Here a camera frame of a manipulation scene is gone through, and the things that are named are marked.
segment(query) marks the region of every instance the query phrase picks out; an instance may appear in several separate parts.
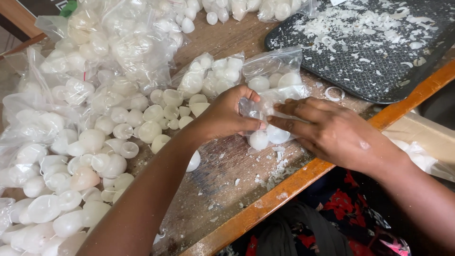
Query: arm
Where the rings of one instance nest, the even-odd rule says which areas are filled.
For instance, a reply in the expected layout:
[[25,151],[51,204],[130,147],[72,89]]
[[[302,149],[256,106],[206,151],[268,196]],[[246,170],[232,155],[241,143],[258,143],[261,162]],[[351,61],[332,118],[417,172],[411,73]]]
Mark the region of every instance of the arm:
[[288,99],[275,110],[311,123],[269,116],[270,124],[299,136],[318,158],[378,181],[422,231],[455,250],[455,193],[354,111],[313,97]]
[[199,146],[214,138],[265,127],[258,119],[239,116],[238,101],[242,97],[259,101],[259,95],[248,87],[233,87],[179,131],[96,225],[76,256],[149,255],[164,215]]

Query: hand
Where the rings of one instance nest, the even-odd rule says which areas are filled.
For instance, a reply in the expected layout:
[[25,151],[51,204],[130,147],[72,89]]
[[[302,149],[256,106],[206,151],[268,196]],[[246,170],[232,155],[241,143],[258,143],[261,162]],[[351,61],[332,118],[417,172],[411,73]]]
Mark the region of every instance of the hand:
[[215,101],[188,126],[205,139],[224,138],[242,131],[265,129],[265,123],[256,118],[244,118],[238,113],[238,102],[246,97],[259,102],[259,95],[245,85],[237,85],[221,93]]
[[296,116],[304,123],[269,116],[267,121],[290,133],[318,158],[341,167],[372,174],[381,167],[400,163],[408,158],[405,152],[358,116],[354,111],[332,101],[308,97],[287,99],[275,110]]

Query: wooden table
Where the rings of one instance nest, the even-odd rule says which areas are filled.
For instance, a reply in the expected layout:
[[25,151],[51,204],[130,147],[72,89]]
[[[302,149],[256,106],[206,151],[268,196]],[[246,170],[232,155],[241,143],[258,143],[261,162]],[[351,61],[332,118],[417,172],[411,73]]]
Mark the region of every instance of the wooden table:
[[[199,13],[194,24],[196,30],[187,35],[192,42],[174,56],[177,70],[204,52],[215,59],[240,51],[245,52],[246,58],[264,52],[265,36],[278,25],[259,22],[251,13],[242,22],[231,18],[225,24],[214,26],[207,24],[205,13]],[[423,81],[407,99],[379,113],[384,106],[373,106],[350,95],[338,103],[383,130],[454,79],[454,70],[455,61],[450,61]],[[301,75],[314,97],[325,98],[324,91],[331,84],[306,71],[301,71]],[[324,85],[316,88],[315,82]],[[141,171],[153,156],[147,145],[138,144],[141,149],[138,156],[128,161],[127,171],[132,174]],[[334,167],[315,159],[310,152],[303,152],[295,141],[283,146],[286,148],[283,159],[288,160],[286,166],[298,170],[267,191],[255,179],[267,181],[271,171],[276,169],[277,154],[271,148],[248,154],[246,140],[237,135],[203,145],[199,149],[201,164],[185,175],[161,225],[160,232],[165,236],[153,247],[153,255],[213,255]],[[240,179],[238,186],[234,184],[236,179]]]

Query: textured black tray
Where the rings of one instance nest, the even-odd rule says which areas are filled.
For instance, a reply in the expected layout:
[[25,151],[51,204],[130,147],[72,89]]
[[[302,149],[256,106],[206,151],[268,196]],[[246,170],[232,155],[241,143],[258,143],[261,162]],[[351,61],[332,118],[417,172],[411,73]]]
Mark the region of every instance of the textured black tray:
[[[393,14],[395,11],[395,9],[382,8],[382,2],[379,2],[379,0],[369,0],[367,4],[362,4],[360,1],[352,2],[365,6],[369,10],[379,10],[379,13],[389,12]],[[327,3],[330,3],[329,0],[323,0],[318,10],[324,11]],[[379,40],[378,33],[374,35],[353,35],[346,38],[337,38],[335,35],[329,34],[334,40],[343,39],[349,46],[348,51],[343,51],[341,45],[338,44],[334,46],[336,53],[324,50],[321,54],[318,54],[311,49],[303,49],[304,58],[301,67],[370,102],[389,104],[405,99],[420,82],[432,73],[434,64],[455,43],[455,22],[450,21],[451,17],[455,18],[455,10],[451,9],[451,7],[455,7],[454,0],[413,0],[408,1],[408,3],[412,3],[405,5],[409,8],[410,14],[414,17],[425,16],[431,18],[436,22],[433,27],[437,26],[439,28],[430,33],[433,38],[425,38],[428,43],[426,46],[412,50],[402,44],[401,47],[390,49],[389,46],[394,44],[386,40]],[[266,36],[264,42],[266,48],[271,51],[297,44],[310,46],[314,41],[314,37],[307,38],[303,32],[296,31],[293,27],[297,20],[303,20],[304,24],[308,18],[303,17],[301,14],[296,14],[283,21],[282,24],[274,28]],[[415,29],[417,28],[405,29],[399,27],[397,30],[404,38],[409,38],[411,31]],[[384,44],[364,47],[364,42],[370,42],[370,40],[380,41]],[[433,50],[431,55],[424,54],[425,48]],[[384,58],[383,53],[376,52],[379,49],[387,52],[388,56]],[[359,61],[359,59],[351,56],[352,53],[357,52],[360,52],[359,59],[366,58],[371,63]],[[417,56],[410,56],[412,52],[415,52]],[[331,56],[335,57],[333,61],[330,61]],[[427,62],[419,67],[412,68],[408,65],[400,64],[401,62],[413,63],[413,60],[419,59],[419,57],[425,58]],[[362,72],[354,71],[355,68],[361,69]],[[382,76],[377,75],[376,70],[379,70]],[[407,85],[398,85],[399,82],[406,80],[410,80]]]

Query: white label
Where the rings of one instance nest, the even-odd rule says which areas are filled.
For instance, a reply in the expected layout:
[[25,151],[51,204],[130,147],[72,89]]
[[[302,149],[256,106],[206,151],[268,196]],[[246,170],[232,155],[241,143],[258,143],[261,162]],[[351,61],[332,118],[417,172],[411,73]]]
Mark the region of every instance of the white label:
[[330,0],[330,2],[332,3],[333,6],[335,5],[339,5],[343,2],[345,2],[346,0]]

